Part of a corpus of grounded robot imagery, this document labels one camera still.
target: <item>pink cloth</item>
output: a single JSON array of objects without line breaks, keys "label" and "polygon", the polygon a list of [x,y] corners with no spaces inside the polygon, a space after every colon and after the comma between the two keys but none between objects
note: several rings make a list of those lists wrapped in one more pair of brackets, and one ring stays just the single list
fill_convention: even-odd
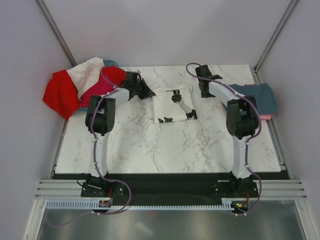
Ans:
[{"label": "pink cloth", "polygon": [[[120,85],[126,78],[126,71],[115,66],[108,66],[103,69],[103,75],[107,77],[112,83]],[[96,84],[90,87],[81,97],[80,108],[87,108],[90,103],[90,98],[93,95],[104,95],[106,93],[112,92],[114,86],[107,82],[100,74],[99,80]]]},{"label": "pink cloth", "polygon": [[261,120],[270,120],[271,117],[272,117],[271,114],[268,114],[268,115],[260,115]]}]

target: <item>marble table surface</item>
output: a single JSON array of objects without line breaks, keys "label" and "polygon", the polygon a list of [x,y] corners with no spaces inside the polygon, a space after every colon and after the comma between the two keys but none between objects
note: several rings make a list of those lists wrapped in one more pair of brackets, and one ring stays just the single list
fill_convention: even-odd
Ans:
[{"label": "marble table surface", "polygon": [[[228,84],[253,84],[248,65],[213,65]],[[151,89],[192,86],[197,120],[155,124],[152,99],[134,97],[116,109],[115,126],[107,147],[110,173],[221,173],[233,165],[233,141],[226,113],[217,98],[201,98],[198,80],[185,66],[123,67],[140,70]],[[92,136],[85,126],[86,113],[78,110],[64,132],[55,173],[88,173]],[[249,165],[255,172],[279,172],[280,166],[265,121],[261,134],[251,141]]]}]

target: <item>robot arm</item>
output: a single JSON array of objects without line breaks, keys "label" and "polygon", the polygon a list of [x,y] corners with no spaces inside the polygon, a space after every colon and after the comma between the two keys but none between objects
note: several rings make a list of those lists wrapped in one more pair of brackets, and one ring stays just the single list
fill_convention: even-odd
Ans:
[{"label": "robot arm", "polygon": [[[154,96],[155,93],[150,90],[138,72],[127,71],[125,80],[121,83],[121,86],[109,93],[108,96],[102,100],[98,108],[98,113],[95,115],[93,121],[93,131],[97,135],[95,156],[97,167],[103,176],[108,173],[107,146],[110,132],[115,125],[116,108],[132,99],[135,95],[138,95],[138,97],[143,100]],[[101,96],[92,96],[90,99],[85,117],[85,125],[90,132],[93,115],[101,98]],[[89,173],[91,176],[98,178],[99,175],[95,163],[93,161],[91,162]]]},{"label": "robot arm", "polygon": [[188,107],[184,100],[182,99],[182,96],[180,95],[180,90],[173,90],[172,91],[173,95],[171,97],[171,100],[175,103],[178,104],[180,106],[180,108],[185,112],[185,115],[188,119],[193,118],[193,119],[197,119],[197,113],[196,110]]},{"label": "robot arm", "polygon": [[[209,82],[209,93],[217,97],[225,106],[228,105],[228,102],[231,100],[240,100],[239,97],[235,96],[224,86],[215,83]],[[233,135],[233,166],[232,174],[237,179],[245,179],[250,177],[251,173],[246,168],[246,141],[250,136],[245,136],[239,139],[237,136]]]},{"label": "robot arm", "polygon": [[[213,80],[222,79],[219,75],[212,76],[208,65],[199,66],[195,71],[198,77]],[[217,97],[227,106],[226,127],[233,140],[233,166],[231,173],[236,180],[249,178],[251,173],[246,167],[246,141],[255,134],[259,121],[252,107],[240,97],[245,97],[256,105],[255,98],[253,96],[244,96],[236,91],[231,92],[217,82],[201,79],[199,80],[199,88],[202,98]]]}]

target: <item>purple cable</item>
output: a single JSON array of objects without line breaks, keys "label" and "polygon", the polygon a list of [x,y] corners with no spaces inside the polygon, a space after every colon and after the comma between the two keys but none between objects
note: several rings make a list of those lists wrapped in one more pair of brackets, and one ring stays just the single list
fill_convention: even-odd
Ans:
[{"label": "purple cable", "polygon": [[112,214],[122,213],[122,212],[125,211],[125,208],[129,205],[129,203],[130,203],[130,201],[131,201],[131,189],[130,189],[130,187],[128,186],[128,184],[126,184],[124,181],[121,181],[121,180],[118,180],[118,179],[108,179],[108,178],[105,178],[105,177],[101,174],[101,172],[100,172],[100,170],[99,170],[99,168],[98,168],[98,163],[97,163],[97,158],[96,158],[96,149],[97,149],[98,137],[97,137],[97,135],[96,135],[96,133],[95,133],[95,131],[94,131],[94,121],[95,121],[95,118],[96,118],[98,109],[99,109],[102,101],[103,101],[106,97],[108,97],[108,96],[110,96],[111,94],[114,94],[114,93],[116,93],[116,92],[118,92],[118,91],[119,91],[119,88],[116,88],[116,89],[113,90],[112,92],[107,93],[106,95],[102,96],[101,99],[99,100],[98,104],[96,105],[94,112],[93,112],[93,116],[92,116],[92,120],[91,120],[91,125],[90,125],[90,131],[91,131],[91,133],[93,134],[94,140],[95,140],[95,141],[94,141],[94,144],[93,144],[93,162],[94,162],[94,167],[95,167],[95,169],[96,169],[96,171],[97,171],[97,173],[98,173],[98,175],[99,175],[100,178],[102,178],[102,179],[105,180],[105,181],[111,182],[111,183],[117,182],[117,183],[120,183],[120,184],[123,184],[124,186],[126,186],[126,188],[127,188],[128,191],[129,191],[129,199],[128,199],[128,201],[126,202],[126,204],[125,204],[122,208],[120,208],[120,209],[118,209],[118,210],[116,210],[116,211],[111,211],[111,212],[104,212],[104,213],[101,212],[100,215],[112,215]]},{"label": "purple cable", "polygon": [[260,118],[260,115],[259,115],[259,112],[257,110],[257,108],[255,107],[255,105],[250,101],[248,100],[247,98],[239,95],[236,93],[236,91],[230,87],[228,84],[225,84],[224,82],[221,82],[221,81],[218,81],[218,80],[213,80],[213,79],[210,79],[210,78],[207,78],[207,77],[201,77],[201,76],[196,76],[194,74],[192,74],[189,70],[188,70],[188,67],[190,65],[198,65],[198,66],[201,66],[201,64],[199,63],[196,63],[196,62],[190,62],[188,63],[186,66],[185,66],[185,69],[187,71],[188,74],[190,74],[192,77],[194,78],[197,78],[197,79],[200,79],[200,80],[205,80],[205,81],[210,81],[210,82],[214,82],[216,84],[220,84],[222,86],[224,86],[226,89],[228,89],[230,92],[232,92],[236,97],[242,99],[242,100],[245,100],[251,107],[252,109],[254,110],[254,113],[255,115],[257,116],[258,118],[258,122],[259,122],[259,127],[258,127],[258,132],[254,135],[252,135],[251,137],[249,137],[246,141],[245,141],[245,167],[246,169],[253,175],[255,176],[258,181],[259,181],[259,195],[255,201],[255,203],[253,204],[252,208],[250,208],[246,213],[238,213],[237,216],[243,216],[243,215],[246,215],[248,213],[250,213],[256,206],[257,206],[257,203],[259,202],[260,198],[261,198],[261,192],[262,192],[262,182],[261,182],[261,178],[258,174],[256,174],[255,172],[253,172],[250,168],[249,168],[249,165],[248,165],[248,151],[249,151],[249,141],[251,139],[254,139],[255,137],[257,137],[260,133],[261,133],[261,130],[262,130],[262,123],[261,123],[261,118]]},{"label": "purple cable", "polygon": [[113,85],[113,88],[114,89],[117,89],[118,88],[118,85],[116,85],[115,83],[113,83],[112,81],[110,81],[110,79],[108,79],[107,77],[105,77],[105,75],[103,74],[103,70],[105,68],[111,68],[112,66],[103,66],[101,69],[100,69],[100,75],[104,78],[104,80],[106,80],[108,83],[110,83],[111,85]]},{"label": "purple cable", "polygon": [[76,216],[75,218],[72,218],[71,220],[66,221],[66,222],[64,222],[62,224],[59,224],[59,225],[53,225],[52,223],[49,222],[48,213],[45,214],[44,218],[45,218],[46,224],[48,224],[49,227],[54,228],[54,229],[58,229],[58,228],[61,228],[61,227],[65,226],[65,225],[67,225],[69,223],[72,223],[73,221],[78,220],[79,218],[82,218],[83,216],[86,216],[86,215],[91,214],[91,213],[92,213],[91,211],[86,211],[86,212]]}]

